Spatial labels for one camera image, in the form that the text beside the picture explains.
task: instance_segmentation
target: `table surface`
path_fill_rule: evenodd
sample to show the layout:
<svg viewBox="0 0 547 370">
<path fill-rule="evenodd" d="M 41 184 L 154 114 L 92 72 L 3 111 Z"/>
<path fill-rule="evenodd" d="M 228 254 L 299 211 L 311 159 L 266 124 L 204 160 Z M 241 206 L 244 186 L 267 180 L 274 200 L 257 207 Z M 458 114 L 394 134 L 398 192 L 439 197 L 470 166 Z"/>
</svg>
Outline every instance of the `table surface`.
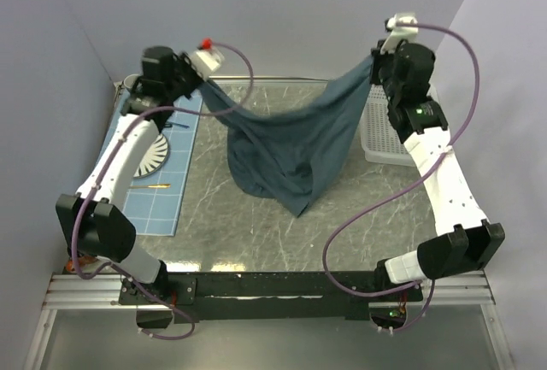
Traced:
<svg viewBox="0 0 547 370">
<path fill-rule="evenodd" d="M 236 101 L 245 92 L 245 86 L 224 89 Z M 322 84 L 259 85 L 248 108 L 261 115 L 296 109 L 323 89 Z M 356 134 L 337 180 L 306 214 L 294 218 L 275 200 L 252 197 L 235 185 L 226 161 L 226 128 L 202 118 L 176 235 L 137 240 L 171 272 L 322 270 L 323 245 L 337 226 L 418 177 L 415 168 L 367 162 Z M 330 267 L 374 269 L 377 261 L 434 236 L 431 205 L 421 187 L 346 228 L 331 246 Z"/>
</svg>

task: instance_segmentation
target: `blue cutting mat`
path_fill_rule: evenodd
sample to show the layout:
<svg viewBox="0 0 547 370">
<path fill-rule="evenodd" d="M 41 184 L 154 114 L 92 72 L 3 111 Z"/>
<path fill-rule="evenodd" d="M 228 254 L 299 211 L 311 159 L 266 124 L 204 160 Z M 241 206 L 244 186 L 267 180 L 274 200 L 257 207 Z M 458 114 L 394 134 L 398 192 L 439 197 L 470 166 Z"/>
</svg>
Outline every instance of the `blue cutting mat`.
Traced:
<svg viewBox="0 0 547 370">
<path fill-rule="evenodd" d="M 114 134 L 120 117 L 120 108 L 128 96 L 128 92 L 121 96 L 101 154 Z M 175 105 L 199 111 L 202 107 L 201 94 L 198 91 L 194 92 L 190 100 L 181 97 Z M 128 192 L 123 213 L 134 224 L 138 235 L 174 236 L 177 229 L 199 117 L 176 112 L 169 120 L 187 125 L 189 128 L 173 126 L 164 129 L 163 135 L 169 142 L 168 159 L 152 175 L 134 179 L 132 182 L 132 185 L 171 184 L 167 189 L 135 189 Z"/>
</svg>

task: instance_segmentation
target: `dark blue cloth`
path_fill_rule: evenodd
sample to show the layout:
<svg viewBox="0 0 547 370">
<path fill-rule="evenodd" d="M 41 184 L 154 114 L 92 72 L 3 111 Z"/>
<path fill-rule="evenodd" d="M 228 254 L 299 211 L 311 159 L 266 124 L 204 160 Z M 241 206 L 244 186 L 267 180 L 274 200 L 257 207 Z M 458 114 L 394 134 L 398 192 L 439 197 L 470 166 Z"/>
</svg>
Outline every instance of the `dark blue cloth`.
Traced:
<svg viewBox="0 0 547 370">
<path fill-rule="evenodd" d="M 356 134 L 371 85 L 372 59 L 328 83 L 310 105 L 261 117 L 238 109 L 218 120 L 228 127 L 228 166 L 255 197 L 274 197 L 302 214 L 336 179 Z M 209 110 L 232 107 L 214 82 L 200 88 Z"/>
</svg>

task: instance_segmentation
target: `light blue wall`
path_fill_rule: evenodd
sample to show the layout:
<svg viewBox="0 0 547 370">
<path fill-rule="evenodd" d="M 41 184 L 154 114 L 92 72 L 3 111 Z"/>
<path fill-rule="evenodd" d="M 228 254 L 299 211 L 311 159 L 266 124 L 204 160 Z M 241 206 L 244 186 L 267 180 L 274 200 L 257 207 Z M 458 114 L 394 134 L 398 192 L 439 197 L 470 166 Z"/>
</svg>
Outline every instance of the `light blue wall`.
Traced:
<svg viewBox="0 0 547 370">
<path fill-rule="evenodd" d="M 465 0 L 452 28 L 476 49 L 477 114 L 458 158 L 506 241 L 486 269 L 520 370 L 547 368 L 547 14 L 544 0 Z M 438 49 L 436 85 L 451 125 L 467 113 L 469 57 L 450 38 Z"/>
<path fill-rule="evenodd" d="M 463 0 L 68 1 L 110 75 L 123 79 L 138 69 L 144 47 L 191 50 L 206 36 L 241 48 L 259 74 L 331 78 L 370 51 L 396 12 L 449 25 Z M 246 72 L 233 57 L 221 73 Z"/>
<path fill-rule="evenodd" d="M 0 15 L 0 367 L 18 369 L 66 260 L 55 202 L 95 160 L 112 85 L 64 0 L 0 0 Z"/>
</svg>

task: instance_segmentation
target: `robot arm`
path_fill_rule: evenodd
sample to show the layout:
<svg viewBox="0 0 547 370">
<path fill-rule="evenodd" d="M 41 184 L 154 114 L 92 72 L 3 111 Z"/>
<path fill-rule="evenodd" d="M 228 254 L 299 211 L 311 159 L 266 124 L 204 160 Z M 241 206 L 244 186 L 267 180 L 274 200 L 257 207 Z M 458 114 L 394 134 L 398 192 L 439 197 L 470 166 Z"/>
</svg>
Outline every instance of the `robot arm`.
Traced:
<svg viewBox="0 0 547 370">
<path fill-rule="evenodd" d="M 189 98 L 221 66 L 223 60 L 222 54 L 215 48 L 196 50 L 189 56 L 185 53 L 177 56 L 167 47 L 152 47 L 144 51 L 143 75 L 135 81 L 129 98 L 121 108 L 121 117 L 107 149 L 76 194 L 61 195 L 57 201 L 56 212 L 68 244 L 79 207 L 90 195 L 97 175 L 122 133 L 144 111 L 173 106 L 182 95 Z M 92 198 L 80 227 L 78 241 L 79 251 L 112 261 L 140 283 L 149 284 L 157 294 L 167 290 L 165 263 L 135 244 L 135 228 L 121 209 L 138 164 L 170 115 L 171 112 L 151 115 L 140 122 L 127 137 Z"/>
<path fill-rule="evenodd" d="M 416 23 L 413 14 L 395 15 L 385 23 L 391 33 L 372 50 L 371 82 L 383 86 L 389 121 L 420 175 L 442 154 L 446 157 L 424 182 L 438 236 L 417 250 L 379 263 L 377 273 L 392 284 L 482 269 L 505 238 L 501 225 L 491 224 L 475 202 L 449 146 L 443 110 L 427 95 L 435 55 L 424 45 L 412 43 L 416 27 L 398 27 L 399 21 Z"/>
</svg>

